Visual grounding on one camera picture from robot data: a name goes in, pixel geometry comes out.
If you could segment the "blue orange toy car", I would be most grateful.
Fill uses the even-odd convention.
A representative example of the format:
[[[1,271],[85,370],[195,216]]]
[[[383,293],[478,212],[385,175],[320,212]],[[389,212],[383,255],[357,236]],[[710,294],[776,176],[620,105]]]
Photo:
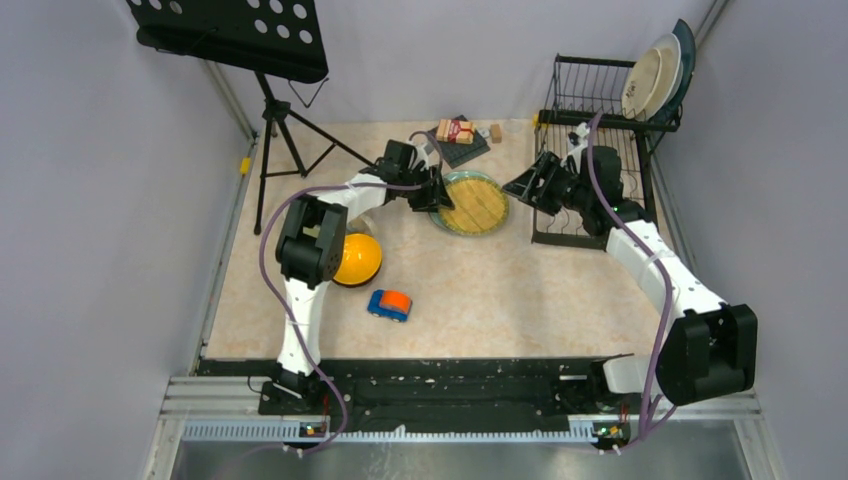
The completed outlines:
[[[409,318],[412,305],[412,299],[403,292],[377,289],[371,295],[367,311],[376,317],[405,323]]]

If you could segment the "teal square plate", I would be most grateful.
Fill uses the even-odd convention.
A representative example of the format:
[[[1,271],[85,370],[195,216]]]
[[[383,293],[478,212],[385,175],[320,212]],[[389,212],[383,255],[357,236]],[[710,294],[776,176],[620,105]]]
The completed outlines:
[[[685,20],[679,19],[672,30],[672,34],[680,43],[681,75],[674,95],[670,97],[666,104],[653,117],[657,122],[664,124],[673,123],[674,121],[679,122],[682,115],[682,103],[692,82],[696,66],[697,51],[695,36],[689,24]]]

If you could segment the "cream floral ceramic plate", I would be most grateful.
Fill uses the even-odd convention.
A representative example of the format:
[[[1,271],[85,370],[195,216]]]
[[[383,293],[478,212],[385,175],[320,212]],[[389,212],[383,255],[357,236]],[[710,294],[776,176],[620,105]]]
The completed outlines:
[[[659,49],[647,50],[633,66],[623,87],[621,113],[635,119],[651,100],[659,82],[663,60]]]

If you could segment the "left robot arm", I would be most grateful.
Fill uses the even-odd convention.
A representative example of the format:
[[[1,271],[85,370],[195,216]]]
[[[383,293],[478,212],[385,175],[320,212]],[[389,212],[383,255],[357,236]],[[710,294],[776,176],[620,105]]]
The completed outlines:
[[[339,185],[293,194],[275,212],[283,225],[274,255],[283,277],[284,336],[272,385],[297,413],[320,403],[327,384],[319,372],[320,324],[326,292],[343,259],[353,219],[396,198],[415,212],[453,205],[443,178],[445,158],[437,141],[427,146],[391,140],[374,165]]]

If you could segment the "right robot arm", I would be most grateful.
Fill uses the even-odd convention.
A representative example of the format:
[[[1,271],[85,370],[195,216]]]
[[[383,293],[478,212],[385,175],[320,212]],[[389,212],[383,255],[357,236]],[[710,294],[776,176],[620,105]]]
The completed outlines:
[[[623,194],[618,152],[605,146],[561,159],[542,152],[504,192],[553,216],[578,213],[584,230],[631,275],[660,315],[660,343],[649,355],[608,359],[586,385],[589,404],[612,412],[629,393],[662,395],[675,406],[752,388],[758,319],[708,289],[668,248],[646,210]]]

